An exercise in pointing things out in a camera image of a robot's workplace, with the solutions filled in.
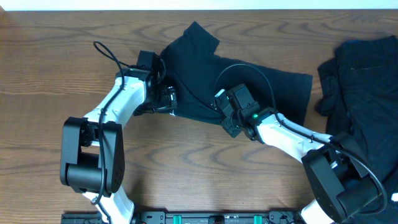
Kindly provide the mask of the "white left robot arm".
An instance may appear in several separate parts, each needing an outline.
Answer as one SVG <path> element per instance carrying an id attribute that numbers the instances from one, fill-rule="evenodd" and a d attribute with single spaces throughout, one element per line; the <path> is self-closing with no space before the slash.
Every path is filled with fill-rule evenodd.
<path id="1" fill-rule="evenodd" d="M 134 203 L 122 181 L 125 171 L 123 128 L 143 107 L 175 102 L 172 87 L 160 86 L 164 69 L 143 66 L 121 70 L 104 100 L 82 118 L 63 125 L 60 181 L 82 194 L 97 213 L 64 213 L 62 223 L 133 223 Z"/>

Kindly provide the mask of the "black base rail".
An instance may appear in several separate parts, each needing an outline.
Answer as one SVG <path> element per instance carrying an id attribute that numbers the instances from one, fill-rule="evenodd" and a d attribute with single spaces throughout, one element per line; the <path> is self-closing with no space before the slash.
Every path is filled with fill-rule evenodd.
<path id="1" fill-rule="evenodd" d="M 267 213 L 169 213 L 141 212 L 131 224 L 305 224 L 297 212 Z"/>

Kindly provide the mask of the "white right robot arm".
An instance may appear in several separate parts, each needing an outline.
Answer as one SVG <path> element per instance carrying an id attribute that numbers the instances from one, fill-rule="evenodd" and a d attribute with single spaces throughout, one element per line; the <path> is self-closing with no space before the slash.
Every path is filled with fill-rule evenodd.
<path id="1" fill-rule="evenodd" d="M 274 107 L 261 108 L 245 85 L 220 90 L 216 109 L 232 137 L 276 147 L 302 163 L 314 200 L 301 209 L 304 223 L 343 223 L 354 215 L 374 215 L 388 203 L 385 186 L 348 134 L 321 134 L 291 122 Z"/>

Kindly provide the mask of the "pile of black clothes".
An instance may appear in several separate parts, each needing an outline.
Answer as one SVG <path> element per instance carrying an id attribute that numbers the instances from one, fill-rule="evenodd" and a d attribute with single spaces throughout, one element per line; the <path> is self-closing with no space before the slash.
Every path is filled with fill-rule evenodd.
<path id="1" fill-rule="evenodd" d="M 388 196 L 397 193 L 397 37 L 350 40 L 318 67 L 326 133 L 351 134 Z"/>

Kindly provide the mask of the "dark green t-shirt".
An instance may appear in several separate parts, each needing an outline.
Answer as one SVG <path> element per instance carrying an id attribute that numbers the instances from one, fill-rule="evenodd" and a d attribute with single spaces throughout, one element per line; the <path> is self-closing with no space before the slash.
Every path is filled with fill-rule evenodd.
<path id="1" fill-rule="evenodd" d="M 177 94 L 174 115 L 220 124 L 224 114 L 215 108 L 214 96 L 245 84 L 261 107 L 275 106 L 287 119 L 303 125 L 313 77 L 254 65 L 215 54 L 219 40 L 193 22 L 182 36 L 160 54 L 166 67 L 163 85 Z"/>

